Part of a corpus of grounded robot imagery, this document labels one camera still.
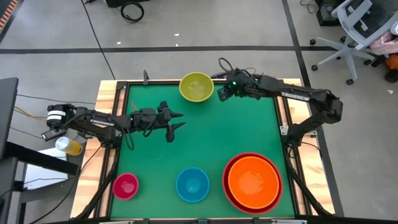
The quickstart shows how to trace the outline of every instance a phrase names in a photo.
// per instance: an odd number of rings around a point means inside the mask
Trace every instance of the gray floor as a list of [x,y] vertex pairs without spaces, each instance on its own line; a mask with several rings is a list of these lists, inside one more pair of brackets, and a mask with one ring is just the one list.
[[[301,46],[315,36],[338,40],[339,27],[319,27],[299,0],[287,0]],[[127,24],[116,9],[103,1],[87,5],[103,47],[174,47],[266,45],[293,46],[281,0],[151,0],[142,3],[142,22]],[[0,49],[97,48],[80,1],[25,0]],[[343,120],[325,125],[341,201],[348,217],[398,219],[396,170],[396,114],[398,87],[386,83],[384,66],[365,67],[357,61],[358,81],[347,86],[344,60],[328,63],[312,72],[310,66],[332,52],[303,52],[314,87],[328,88],[345,104]],[[116,78],[182,78],[186,73],[220,71],[217,58],[226,57],[235,67],[255,67],[277,78],[301,78],[294,51],[131,52],[106,54]],[[0,78],[18,77],[19,93],[59,100],[95,102],[101,80],[111,74],[101,54],[0,55]],[[46,114],[51,102],[18,97],[16,105],[37,116]],[[12,127],[39,135],[44,123],[14,114]],[[35,150],[53,142],[10,132],[9,140]],[[25,222],[40,217],[64,194],[28,203]],[[42,223],[67,220],[73,201],[69,196]]]

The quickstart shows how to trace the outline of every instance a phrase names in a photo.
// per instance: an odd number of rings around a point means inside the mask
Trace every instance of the green table surface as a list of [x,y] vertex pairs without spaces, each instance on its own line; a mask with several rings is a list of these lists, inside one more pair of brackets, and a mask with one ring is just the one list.
[[[130,200],[113,197],[111,218],[239,218],[253,217],[230,204],[221,178],[228,161],[242,152],[258,152],[278,168],[283,193],[278,205],[256,217],[293,217],[294,209],[285,169],[279,127],[272,98],[230,98],[221,102],[216,94],[202,103],[184,99],[178,85],[134,85],[130,87],[126,113],[137,108],[156,108],[167,101],[169,108],[184,114],[173,123],[186,122],[167,143],[165,130],[148,138],[132,133],[134,150],[124,141],[118,175],[130,172],[139,179],[138,193]],[[210,191],[199,203],[187,203],[175,190],[175,180],[187,167],[203,169],[210,179]]]

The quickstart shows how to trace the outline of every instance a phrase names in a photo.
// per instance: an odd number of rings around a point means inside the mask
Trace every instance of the office chair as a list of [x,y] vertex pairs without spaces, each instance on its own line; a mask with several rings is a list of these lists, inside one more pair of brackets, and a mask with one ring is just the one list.
[[[374,57],[369,54],[372,51],[367,47],[389,31],[398,21],[397,2],[395,0],[346,0],[340,4],[332,12],[332,16],[339,19],[347,35],[340,39],[343,44],[317,37],[319,42],[338,50],[318,65],[344,57],[351,73],[351,79],[346,83],[352,85],[357,79],[353,56],[365,58],[365,65],[372,63]],[[315,45],[316,42],[312,39],[310,45]],[[317,71],[318,66],[312,65],[311,70]]]

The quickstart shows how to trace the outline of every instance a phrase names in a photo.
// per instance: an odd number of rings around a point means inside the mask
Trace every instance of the chair wheel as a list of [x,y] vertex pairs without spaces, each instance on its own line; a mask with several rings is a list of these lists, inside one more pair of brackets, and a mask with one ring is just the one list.
[[372,64],[372,60],[366,60],[363,62],[364,65],[370,65]]
[[346,81],[346,83],[347,83],[347,85],[352,85],[352,84],[354,84],[354,80],[349,79],[349,80]]

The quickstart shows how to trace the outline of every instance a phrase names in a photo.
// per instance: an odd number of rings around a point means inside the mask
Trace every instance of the red bowl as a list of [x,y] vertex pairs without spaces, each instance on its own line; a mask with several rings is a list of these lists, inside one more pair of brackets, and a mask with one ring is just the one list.
[[121,174],[113,183],[113,194],[121,200],[129,200],[138,191],[139,183],[134,174]]
[[[238,160],[240,160],[240,159],[242,159],[242,158],[244,158],[246,156],[256,156],[256,157],[260,157],[261,159],[266,160],[269,164],[271,164],[271,166],[275,169],[275,171],[277,173],[278,180],[279,180],[279,183],[280,183],[279,184],[278,194],[276,196],[276,199],[270,205],[268,205],[268,206],[266,206],[264,208],[253,209],[253,208],[247,208],[244,205],[241,205],[233,197],[232,192],[229,189],[229,186],[228,186],[228,174],[229,174],[229,172],[230,172],[230,170],[232,168],[232,165],[236,161],[238,161]],[[238,154],[237,156],[233,157],[227,163],[227,165],[226,165],[226,167],[224,169],[224,172],[223,172],[223,188],[224,188],[224,193],[225,193],[226,197],[228,198],[229,202],[231,202],[231,204],[235,208],[239,209],[240,211],[242,211],[244,213],[248,213],[248,214],[251,214],[251,215],[258,215],[258,214],[263,214],[263,213],[266,213],[266,212],[272,210],[278,204],[278,202],[280,200],[280,196],[282,196],[282,179],[280,178],[280,174],[279,174],[278,169],[276,168],[276,166],[268,158],[266,158],[265,156],[260,155],[258,153],[255,153],[255,152],[244,152],[242,154]]]

